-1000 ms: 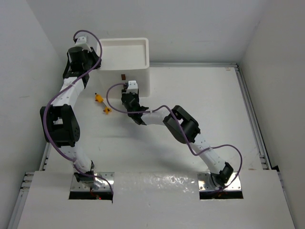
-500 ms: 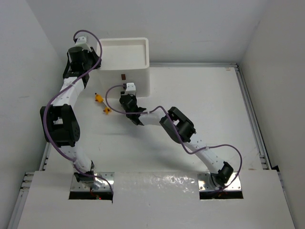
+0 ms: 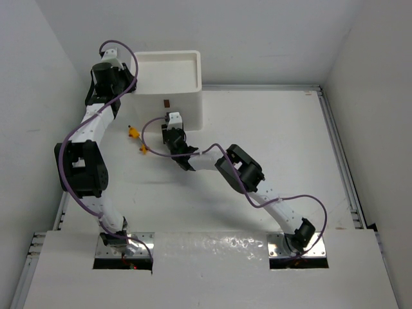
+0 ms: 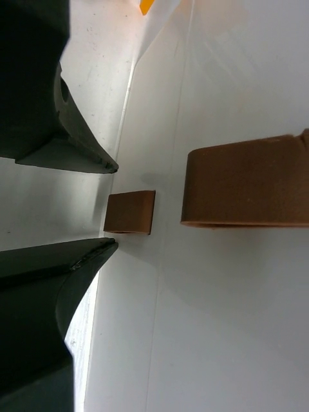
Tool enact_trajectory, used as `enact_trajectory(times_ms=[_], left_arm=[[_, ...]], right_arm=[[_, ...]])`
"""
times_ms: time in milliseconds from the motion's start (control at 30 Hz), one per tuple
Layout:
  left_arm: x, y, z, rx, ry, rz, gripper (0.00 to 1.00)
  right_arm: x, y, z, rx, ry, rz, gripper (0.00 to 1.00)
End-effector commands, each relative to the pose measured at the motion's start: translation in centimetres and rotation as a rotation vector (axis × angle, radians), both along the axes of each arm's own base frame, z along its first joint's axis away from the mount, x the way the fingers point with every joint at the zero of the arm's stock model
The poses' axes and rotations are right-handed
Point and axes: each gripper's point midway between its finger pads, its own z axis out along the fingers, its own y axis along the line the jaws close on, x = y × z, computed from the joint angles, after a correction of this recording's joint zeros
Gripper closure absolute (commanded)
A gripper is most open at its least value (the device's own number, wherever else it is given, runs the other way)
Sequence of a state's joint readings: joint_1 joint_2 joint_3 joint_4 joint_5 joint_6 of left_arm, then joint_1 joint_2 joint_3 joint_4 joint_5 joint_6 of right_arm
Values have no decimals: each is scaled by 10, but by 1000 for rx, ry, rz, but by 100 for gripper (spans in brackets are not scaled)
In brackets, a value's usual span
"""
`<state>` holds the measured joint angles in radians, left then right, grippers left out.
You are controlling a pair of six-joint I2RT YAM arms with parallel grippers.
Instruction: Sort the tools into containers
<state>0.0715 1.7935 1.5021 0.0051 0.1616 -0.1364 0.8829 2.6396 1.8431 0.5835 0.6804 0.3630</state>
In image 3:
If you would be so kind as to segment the white drawer container box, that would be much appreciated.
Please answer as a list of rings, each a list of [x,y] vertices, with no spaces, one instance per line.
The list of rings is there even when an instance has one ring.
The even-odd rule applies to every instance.
[[[196,50],[136,52],[130,72],[137,73],[137,86],[131,95],[137,126],[168,112],[179,112],[186,131],[203,127],[201,55]],[[169,100],[170,108],[164,107]]]

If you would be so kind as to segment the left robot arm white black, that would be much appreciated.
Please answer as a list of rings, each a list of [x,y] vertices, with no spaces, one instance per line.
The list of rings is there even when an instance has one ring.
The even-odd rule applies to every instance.
[[[109,173],[99,145],[118,114],[119,95],[134,91],[136,82],[124,63],[102,61],[90,73],[84,118],[65,143],[55,145],[55,159],[63,190],[96,219],[103,244],[124,250],[130,243],[127,220],[106,194]]]

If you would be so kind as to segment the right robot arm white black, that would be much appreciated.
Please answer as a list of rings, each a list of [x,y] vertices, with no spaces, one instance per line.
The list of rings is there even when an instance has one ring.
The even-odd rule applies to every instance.
[[[225,152],[207,151],[200,154],[187,145],[182,126],[162,125],[162,138],[172,159],[184,171],[217,171],[232,189],[247,193],[257,208],[265,209],[286,235],[289,250],[304,252],[315,234],[315,227],[294,211],[265,181],[262,167],[240,146],[232,144]]]

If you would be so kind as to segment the yellow small clamp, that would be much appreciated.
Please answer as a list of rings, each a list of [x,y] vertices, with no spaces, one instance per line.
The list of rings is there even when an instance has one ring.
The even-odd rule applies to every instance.
[[[140,133],[135,127],[128,126],[128,136],[134,139],[140,138]]]
[[[145,155],[146,153],[149,152],[149,149],[146,148],[146,147],[144,147],[144,146],[142,146],[142,147],[139,148],[139,151],[142,152],[142,153]]]

